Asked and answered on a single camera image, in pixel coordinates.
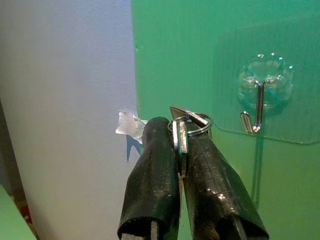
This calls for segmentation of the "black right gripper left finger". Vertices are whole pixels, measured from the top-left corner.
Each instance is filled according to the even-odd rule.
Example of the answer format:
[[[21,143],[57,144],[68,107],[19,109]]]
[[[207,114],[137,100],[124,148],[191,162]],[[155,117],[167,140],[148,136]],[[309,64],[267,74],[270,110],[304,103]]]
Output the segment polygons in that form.
[[[176,240],[179,231],[178,164],[165,117],[145,125],[143,151],[125,189],[117,236],[121,240]]]

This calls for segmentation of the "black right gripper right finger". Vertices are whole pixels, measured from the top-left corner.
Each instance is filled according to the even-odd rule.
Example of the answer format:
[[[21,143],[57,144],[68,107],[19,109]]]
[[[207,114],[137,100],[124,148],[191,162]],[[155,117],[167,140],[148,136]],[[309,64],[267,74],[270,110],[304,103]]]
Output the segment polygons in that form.
[[[188,139],[183,181],[194,240],[267,240],[240,176],[206,133]]]

